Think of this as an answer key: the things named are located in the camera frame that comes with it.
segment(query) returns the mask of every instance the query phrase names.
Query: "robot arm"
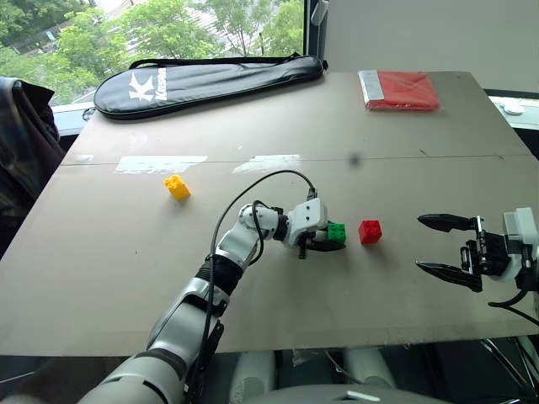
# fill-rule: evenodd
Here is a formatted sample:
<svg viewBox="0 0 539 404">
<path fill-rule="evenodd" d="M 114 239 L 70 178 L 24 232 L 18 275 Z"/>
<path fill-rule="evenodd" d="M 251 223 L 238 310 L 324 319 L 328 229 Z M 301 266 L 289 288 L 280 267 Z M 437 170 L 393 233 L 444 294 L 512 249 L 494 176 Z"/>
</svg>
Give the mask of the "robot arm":
<svg viewBox="0 0 539 404">
<path fill-rule="evenodd" d="M 153 328 L 147 350 L 127 359 L 80 402 L 181 403 L 189 370 L 197 359 L 199 363 L 209 362 L 215 352 L 224 329 L 219 317 L 257 251 L 259 232 L 265 240 L 273 238 L 288 247 L 300 247 L 304 257 L 304 249 L 310 247 L 309 242 L 314 239 L 316 231 L 324 229 L 327 224 L 327 209 L 319 198 L 299 204 L 287 215 L 278 208 L 245 205 L 236 224 L 218 243 L 213 258 L 215 287 L 210 333 L 205 343 L 207 357 L 198 359 L 210 290 L 208 258 Z"/>
<path fill-rule="evenodd" d="M 416 262 L 425 272 L 447 282 L 466 286 L 474 292 L 483 290 L 481 275 L 499 282 L 514 279 L 520 290 L 539 291 L 536 265 L 539 233 L 531 208 L 505 212 L 503 235 L 486 231 L 481 216 L 468 219 L 431 214 L 422 215 L 418 220 L 438 231 L 471 230 L 476 235 L 475 240 L 468 240 L 461 247 L 461 268 L 444 263 Z"/>
</svg>

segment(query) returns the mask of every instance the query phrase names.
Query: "green lego brick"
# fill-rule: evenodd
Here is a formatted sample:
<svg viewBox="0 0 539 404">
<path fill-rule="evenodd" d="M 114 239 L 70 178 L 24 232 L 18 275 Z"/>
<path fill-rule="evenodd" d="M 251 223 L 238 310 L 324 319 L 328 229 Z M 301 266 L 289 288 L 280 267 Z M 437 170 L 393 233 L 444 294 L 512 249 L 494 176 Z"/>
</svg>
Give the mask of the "green lego brick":
<svg viewBox="0 0 539 404">
<path fill-rule="evenodd" d="M 344 244 L 346 241 L 346 230 L 343 223 L 328 224 L 328 240 Z"/>
</svg>

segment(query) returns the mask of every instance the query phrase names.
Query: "bag strap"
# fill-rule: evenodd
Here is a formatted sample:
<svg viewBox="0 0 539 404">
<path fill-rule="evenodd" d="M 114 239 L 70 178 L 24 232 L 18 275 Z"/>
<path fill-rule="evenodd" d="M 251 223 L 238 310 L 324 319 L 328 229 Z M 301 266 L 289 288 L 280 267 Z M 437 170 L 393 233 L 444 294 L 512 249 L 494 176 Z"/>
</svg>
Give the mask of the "bag strap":
<svg viewBox="0 0 539 404">
<path fill-rule="evenodd" d="M 142 65 L 154 66 L 188 66 L 188 65 L 237 65 L 242 63 L 273 63 L 279 64 L 301 57 L 298 53 L 293 53 L 285 57 L 222 57 L 217 59 L 141 59 L 134 61 L 129 66 L 136 69 Z"/>
</svg>

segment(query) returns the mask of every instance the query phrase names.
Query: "window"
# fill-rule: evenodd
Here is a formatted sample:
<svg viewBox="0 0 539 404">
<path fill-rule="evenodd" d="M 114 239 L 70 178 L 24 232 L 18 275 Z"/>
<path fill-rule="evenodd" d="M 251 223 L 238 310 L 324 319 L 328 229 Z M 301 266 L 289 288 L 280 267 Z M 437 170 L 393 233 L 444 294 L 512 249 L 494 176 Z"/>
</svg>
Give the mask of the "window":
<svg viewBox="0 0 539 404">
<path fill-rule="evenodd" d="M 303 52 L 305 0 L 3 0 L 0 75 L 91 101 L 142 58 Z"/>
</svg>

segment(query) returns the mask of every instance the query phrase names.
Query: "black bag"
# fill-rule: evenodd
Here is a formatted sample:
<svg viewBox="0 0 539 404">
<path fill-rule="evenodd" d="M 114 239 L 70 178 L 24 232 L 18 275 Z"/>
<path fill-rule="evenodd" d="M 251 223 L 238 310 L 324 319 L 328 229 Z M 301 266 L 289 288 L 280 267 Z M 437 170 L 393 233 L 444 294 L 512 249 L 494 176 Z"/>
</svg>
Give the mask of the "black bag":
<svg viewBox="0 0 539 404">
<path fill-rule="evenodd" d="M 95 108 L 114 120 L 137 120 L 193 105 L 282 87 L 322 76 L 314 56 L 145 59 L 98 87 Z"/>
</svg>

